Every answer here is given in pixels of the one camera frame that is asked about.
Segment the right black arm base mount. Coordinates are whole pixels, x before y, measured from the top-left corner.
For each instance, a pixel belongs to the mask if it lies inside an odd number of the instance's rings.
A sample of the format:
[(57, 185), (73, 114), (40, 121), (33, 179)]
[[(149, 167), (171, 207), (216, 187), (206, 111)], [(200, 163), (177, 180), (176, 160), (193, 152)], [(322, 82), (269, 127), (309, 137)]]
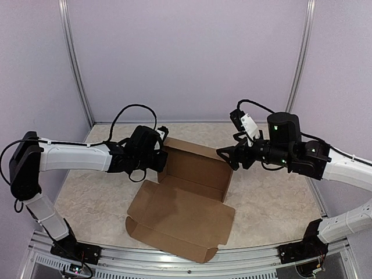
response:
[(328, 244), (320, 242), (291, 242), (278, 248), (281, 264), (298, 262), (328, 253)]

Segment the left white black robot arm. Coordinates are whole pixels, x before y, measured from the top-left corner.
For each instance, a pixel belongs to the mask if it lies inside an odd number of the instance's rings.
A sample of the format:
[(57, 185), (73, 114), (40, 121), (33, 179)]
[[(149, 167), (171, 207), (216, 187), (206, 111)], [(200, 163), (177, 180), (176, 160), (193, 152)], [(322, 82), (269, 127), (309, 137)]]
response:
[(101, 143), (51, 141), (29, 131), (16, 141), (17, 148), (9, 162), (9, 185), (12, 195), (22, 202), (33, 218), (49, 234), (57, 250), (74, 259), (82, 244), (76, 240), (67, 221), (42, 194), (41, 172), (52, 170), (93, 170), (105, 173), (163, 171), (168, 154), (163, 144), (169, 130), (165, 126), (137, 126), (130, 137), (119, 142)]

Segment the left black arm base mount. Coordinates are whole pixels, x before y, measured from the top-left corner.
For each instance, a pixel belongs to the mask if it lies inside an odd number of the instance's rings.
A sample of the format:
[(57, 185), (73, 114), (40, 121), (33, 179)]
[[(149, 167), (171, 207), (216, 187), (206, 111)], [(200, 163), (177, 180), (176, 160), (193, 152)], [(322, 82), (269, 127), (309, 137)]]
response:
[(65, 259), (97, 265), (102, 248), (97, 245), (76, 242), (73, 246), (63, 248), (53, 245), (50, 253)]

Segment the brown cardboard box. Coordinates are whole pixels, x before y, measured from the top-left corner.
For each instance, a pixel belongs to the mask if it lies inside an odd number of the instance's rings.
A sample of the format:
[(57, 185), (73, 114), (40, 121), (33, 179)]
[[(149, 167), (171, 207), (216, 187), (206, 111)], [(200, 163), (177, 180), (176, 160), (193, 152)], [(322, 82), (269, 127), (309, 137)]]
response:
[(157, 182), (145, 180), (127, 211), (131, 238), (197, 263), (228, 242), (235, 209), (224, 200), (233, 171), (214, 148), (168, 138)]

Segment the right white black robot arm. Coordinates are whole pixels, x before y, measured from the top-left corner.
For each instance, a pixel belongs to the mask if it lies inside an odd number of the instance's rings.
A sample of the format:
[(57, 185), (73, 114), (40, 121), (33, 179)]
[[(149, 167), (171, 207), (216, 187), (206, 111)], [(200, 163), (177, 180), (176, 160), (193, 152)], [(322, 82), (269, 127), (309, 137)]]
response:
[(322, 139), (302, 138), (299, 118), (287, 112), (267, 117), (269, 138), (250, 115), (236, 109), (230, 118), (238, 130), (237, 144), (217, 149), (216, 153), (233, 170), (249, 169), (255, 162), (270, 171), (287, 169), (315, 180), (337, 181), (371, 191), (371, 162), (342, 152)]

